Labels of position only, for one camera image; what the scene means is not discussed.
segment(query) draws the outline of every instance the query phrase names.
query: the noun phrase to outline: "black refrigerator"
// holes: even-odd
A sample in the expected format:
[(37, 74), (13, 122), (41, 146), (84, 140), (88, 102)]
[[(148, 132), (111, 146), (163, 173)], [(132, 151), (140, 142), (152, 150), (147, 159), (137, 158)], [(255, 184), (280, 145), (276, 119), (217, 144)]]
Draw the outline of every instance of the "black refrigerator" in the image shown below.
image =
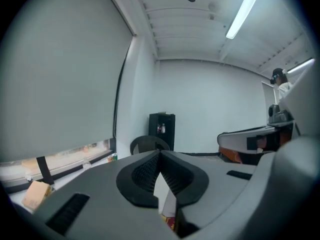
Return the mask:
[(156, 113), (149, 116), (149, 135), (164, 140), (173, 151), (175, 147), (176, 115)]

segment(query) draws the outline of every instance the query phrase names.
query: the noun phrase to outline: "white wall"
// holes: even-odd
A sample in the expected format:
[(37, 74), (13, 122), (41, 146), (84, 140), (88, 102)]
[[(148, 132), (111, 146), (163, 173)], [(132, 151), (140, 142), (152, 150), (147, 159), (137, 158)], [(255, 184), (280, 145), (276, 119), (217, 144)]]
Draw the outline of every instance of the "white wall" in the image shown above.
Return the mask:
[(214, 153), (217, 136), (266, 124), (265, 77), (196, 60), (162, 60), (154, 109), (175, 118), (174, 151)]
[(130, 143), (148, 135), (155, 62), (146, 40), (134, 37), (130, 45), (119, 90), (116, 124), (118, 158), (130, 156)]

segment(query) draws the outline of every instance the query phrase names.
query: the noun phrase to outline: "roller blind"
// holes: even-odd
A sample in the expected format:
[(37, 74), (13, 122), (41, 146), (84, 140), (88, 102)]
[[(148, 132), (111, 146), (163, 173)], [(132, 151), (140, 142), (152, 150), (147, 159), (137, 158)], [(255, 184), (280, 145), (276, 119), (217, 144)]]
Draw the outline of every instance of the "roller blind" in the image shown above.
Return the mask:
[(131, 40), (111, 0), (28, 0), (0, 50), (0, 162), (112, 138)]

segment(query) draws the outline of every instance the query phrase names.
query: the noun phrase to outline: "bottle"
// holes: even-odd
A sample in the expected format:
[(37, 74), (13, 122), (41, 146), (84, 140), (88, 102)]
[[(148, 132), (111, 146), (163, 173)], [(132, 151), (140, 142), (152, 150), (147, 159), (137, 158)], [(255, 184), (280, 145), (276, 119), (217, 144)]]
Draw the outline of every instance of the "bottle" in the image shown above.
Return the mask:
[(112, 154), (108, 155), (106, 158), (108, 159), (108, 163), (110, 163), (114, 160), (114, 157)]
[(161, 127), (161, 133), (162, 134), (166, 133), (166, 126), (164, 123), (162, 124), (162, 127)]
[(113, 157), (113, 161), (118, 160), (118, 154), (117, 154), (117, 153), (114, 153), (114, 154), (112, 155), (112, 157)]
[(25, 178), (28, 182), (31, 182), (31, 181), (33, 180), (32, 172), (31, 172), (30, 169), (25, 169), (24, 178)]
[(84, 171), (91, 168), (91, 163), (89, 162), (89, 160), (86, 157), (83, 158), (82, 166), (83, 166)]

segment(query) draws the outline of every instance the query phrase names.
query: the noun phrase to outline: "fluorescent light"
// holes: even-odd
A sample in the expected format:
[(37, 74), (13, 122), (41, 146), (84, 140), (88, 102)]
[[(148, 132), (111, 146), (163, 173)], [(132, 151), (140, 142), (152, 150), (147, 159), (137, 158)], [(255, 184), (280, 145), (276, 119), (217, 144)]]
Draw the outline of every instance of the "fluorescent light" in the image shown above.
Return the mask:
[(242, 24), (245, 22), (248, 14), (250, 13), (252, 7), (254, 6), (256, 0), (243, 0), (241, 7), (229, 28), (226, 38), (234, 39)]
[(306, 62), (300, 64), (299, 66), (296, 66), (296, 67), (294, 67), (293, 69), (290, 69), (290, 70), (288, 71), (288, 74), (292, 74), (293, 72), (302, 70), (303, 68), (305, 68), (305, 67), (308, 66), (308, 65), (312, 66), (312, 64), (313, 64), (314, 62), (315, 62), (315, 59), (314, 59), (314, 58), (311, 58), (311, 59), (307, 60)]

